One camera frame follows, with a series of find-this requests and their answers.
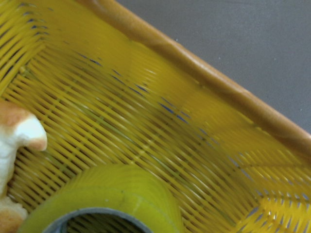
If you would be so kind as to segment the yellow plastic basket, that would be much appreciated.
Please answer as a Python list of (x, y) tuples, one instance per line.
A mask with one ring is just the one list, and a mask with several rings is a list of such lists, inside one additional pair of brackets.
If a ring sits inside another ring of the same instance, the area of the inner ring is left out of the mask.
[[(308, 233), (311, 136), (114, 0), (3, 0), (0, 97), (48, 136), (21, 149), (8, 195), (30, 214), (86, 169), (138, 166), (184, 233)], [(65, 233), (144, 233), (85, 214)]]

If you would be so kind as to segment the yellow tape roll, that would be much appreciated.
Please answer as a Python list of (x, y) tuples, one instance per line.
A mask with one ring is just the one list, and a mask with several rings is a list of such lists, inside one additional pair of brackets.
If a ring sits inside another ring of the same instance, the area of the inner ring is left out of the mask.
[(20, 233), (64, 233), (85, 214), (117, 216), (145, 233), (182, 233), (178, 203), (165, 183), (138, 166), (111, 164), (84, 170), (37, 206)]

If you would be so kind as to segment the toy croissant bread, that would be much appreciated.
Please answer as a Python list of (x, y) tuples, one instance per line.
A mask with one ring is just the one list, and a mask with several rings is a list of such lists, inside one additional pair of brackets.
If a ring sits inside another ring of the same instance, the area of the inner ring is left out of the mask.
[(38, 118), (29, 110), (5, 100), (0, 102), (0, 231), (16, 233), (26, 219), (27, 210), (7, 196), (17, 150), (27, 147), (46, 150), (47, 134)]

